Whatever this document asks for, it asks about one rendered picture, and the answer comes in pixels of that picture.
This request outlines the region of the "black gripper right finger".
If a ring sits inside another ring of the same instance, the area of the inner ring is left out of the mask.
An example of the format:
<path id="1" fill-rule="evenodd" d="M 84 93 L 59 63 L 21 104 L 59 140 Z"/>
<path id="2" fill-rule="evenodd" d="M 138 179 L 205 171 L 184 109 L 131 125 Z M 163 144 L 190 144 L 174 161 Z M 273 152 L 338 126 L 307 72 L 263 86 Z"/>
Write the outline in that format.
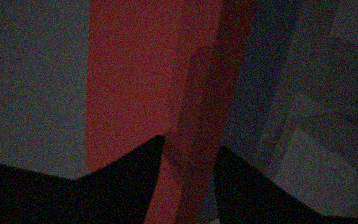
<path id="1" fill-rule="evenodd" d="M 358 218 L 323 216 L 285 192 L 226 146 L 213 172 L 220 224 L 358 224 Z"/>

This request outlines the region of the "red panel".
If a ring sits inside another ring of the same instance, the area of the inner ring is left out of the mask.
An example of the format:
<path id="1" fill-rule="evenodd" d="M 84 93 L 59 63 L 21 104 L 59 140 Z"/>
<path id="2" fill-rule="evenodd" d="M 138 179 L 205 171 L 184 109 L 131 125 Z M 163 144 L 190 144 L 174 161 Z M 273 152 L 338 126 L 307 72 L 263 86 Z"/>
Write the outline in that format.
<path id="1" fill-rule="evenodd" d="M 90 0 L 90 173 L 165 136 L 143 224 L 197 224 L 258 0 Z"/>

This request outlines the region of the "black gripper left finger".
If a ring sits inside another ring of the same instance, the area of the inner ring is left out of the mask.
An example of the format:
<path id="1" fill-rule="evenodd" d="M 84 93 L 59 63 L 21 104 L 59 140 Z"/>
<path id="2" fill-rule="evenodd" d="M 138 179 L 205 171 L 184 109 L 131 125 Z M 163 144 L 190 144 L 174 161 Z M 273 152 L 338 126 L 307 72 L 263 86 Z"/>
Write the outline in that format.
<path id="1" fill-rule="evenodd" d="M 0 164 L 0 224 L 143 224 L 165 136 L 70 180 Z"/>

